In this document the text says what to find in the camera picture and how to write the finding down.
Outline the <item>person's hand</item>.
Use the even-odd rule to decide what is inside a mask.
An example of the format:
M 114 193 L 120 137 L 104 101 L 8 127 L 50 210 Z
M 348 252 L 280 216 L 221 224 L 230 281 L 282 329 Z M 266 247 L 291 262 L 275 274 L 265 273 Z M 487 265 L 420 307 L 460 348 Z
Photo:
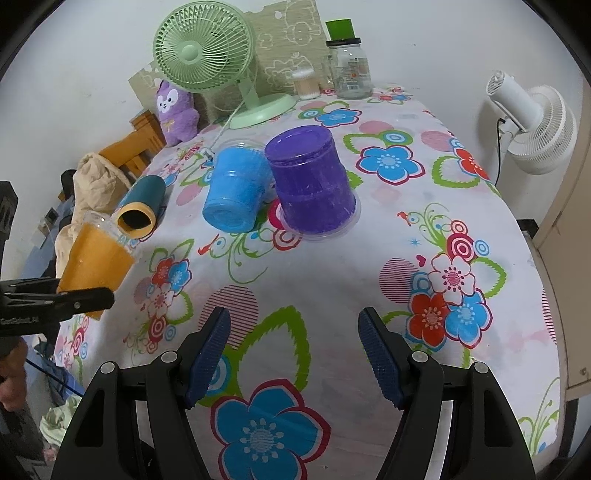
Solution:
M 1 360 L 1 404 L 7 411 L 22 409 L 26 403 L 27 383 L 24 368 L 28 347 L 18 339 L 11 352 Z

